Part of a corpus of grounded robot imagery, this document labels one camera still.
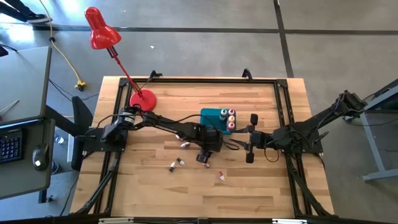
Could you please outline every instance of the gray desk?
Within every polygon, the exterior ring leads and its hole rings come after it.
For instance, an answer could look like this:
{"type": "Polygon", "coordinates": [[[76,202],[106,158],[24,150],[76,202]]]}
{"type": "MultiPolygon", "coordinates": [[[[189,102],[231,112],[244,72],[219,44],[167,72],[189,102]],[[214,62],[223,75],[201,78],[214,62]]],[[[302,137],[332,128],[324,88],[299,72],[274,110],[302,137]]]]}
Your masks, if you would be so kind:
{"type": "Polygon", "coordinates": [[[0,164],[0,199],[45,190],[50,186],[55,121],[33,121],[18,125],[18,128],[22,128],[24,134],[24,159],[0,164]],[[49,144],[50,165],[44,171],[36,171],[32,162],[33,150],[42,142],[49,144]]]}
{"type": "Polygon", "coordinates": [[[0,126],[44,117],[51,52],[39,47],[0,57],[0,109],[19,100],[2,116],[0,126]]]}

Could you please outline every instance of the red desk lamp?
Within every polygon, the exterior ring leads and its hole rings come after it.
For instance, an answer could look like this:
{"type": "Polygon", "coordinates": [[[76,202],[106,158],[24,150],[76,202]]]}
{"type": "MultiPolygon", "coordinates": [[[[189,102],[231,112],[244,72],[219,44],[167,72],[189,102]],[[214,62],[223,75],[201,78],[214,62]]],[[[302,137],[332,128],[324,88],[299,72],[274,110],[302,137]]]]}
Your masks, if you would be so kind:
{"type": "Polygon", "coordinates": [[[130,106],[139,105],[144,111],[152,111],[156,105],[156,96],[150,90],[141,90],[132,80],[130,75],[124,69],[123,65],[118,59],[118,53],[113,47],[122,37],[112,27],[106,25],[100,10],[95,7],[89,7],[85,12],[86,19],[91,27],[90,42],[93,49],[108,50],[111,58],[114,58],[118,65],[122,68],[124,74],[129,79],[133,93],[130,97],[130,106]]]}

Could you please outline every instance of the shoe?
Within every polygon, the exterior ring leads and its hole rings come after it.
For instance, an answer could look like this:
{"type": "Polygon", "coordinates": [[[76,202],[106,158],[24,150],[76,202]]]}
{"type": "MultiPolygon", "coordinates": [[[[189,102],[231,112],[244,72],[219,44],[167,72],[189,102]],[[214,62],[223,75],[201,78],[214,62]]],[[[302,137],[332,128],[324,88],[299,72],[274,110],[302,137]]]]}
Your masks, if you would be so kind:
{"type": "Polygon", "coordinates": [[[50,22],[52,21],[52,18],[48,18],[44,14],[34,14],[32,16],[27,16],[27,21],[28,23],[40,23],[40,22],[50,22]]]}

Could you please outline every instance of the yellow cable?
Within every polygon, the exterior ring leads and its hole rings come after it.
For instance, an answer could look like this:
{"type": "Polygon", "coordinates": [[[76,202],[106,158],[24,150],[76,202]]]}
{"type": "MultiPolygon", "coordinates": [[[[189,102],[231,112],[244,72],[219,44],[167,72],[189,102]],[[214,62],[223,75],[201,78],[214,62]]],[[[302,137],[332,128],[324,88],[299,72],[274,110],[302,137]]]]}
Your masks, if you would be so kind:
{"type": "MultiPolygon", "coordinates": [[[[46,11],[47,16],[49,17],[49,21],[50,21],[50,37],[54,38],[54,36],[52,35],[52,23],[51,23],[51,19],[50,19],[50,14],[49,14],[47,8],[44,6],[42,0],[39,0],[39,1],[40,1],[40,3],[42,3],[42,6],[44,7],[44,10],[46,11]]],[[[58,52],[60,52],[60,54],[62,55],[62,57],[64,57],[64,59],[68,62],[69,66],[72,68],[73,72],[75,72],[75,75],[76,75],[76,77],[77,77],[78,84],[79,84],[79,83],[84,83],[84,86],[85,86],[86,83],[83,82],[83,81],[81,80],[81,78],[80,78],[79,74],[77,73],[75,67],[73,67],[73,65],[70,63],[70,61],[68,60],[68,58],[67,58],[67,57],[62,53],[62,51],[55,45],[54,41],[51,40],[51,39],[50,39],[50,41],[51,41],[51,44],[55,47],[55,49],[58,50],[58,52]]]]}

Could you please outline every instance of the keyboard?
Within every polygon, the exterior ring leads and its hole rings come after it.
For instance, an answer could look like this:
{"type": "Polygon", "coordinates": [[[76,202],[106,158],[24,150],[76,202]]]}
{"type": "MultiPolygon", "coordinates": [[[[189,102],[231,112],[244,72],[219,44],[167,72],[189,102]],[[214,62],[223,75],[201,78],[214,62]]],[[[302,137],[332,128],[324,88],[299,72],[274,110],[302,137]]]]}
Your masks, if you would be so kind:
{"type": "Polygon", "coordinates": [[[0,164],[22,159],[22,130],[13,129],[0,134],[0,164]]]}

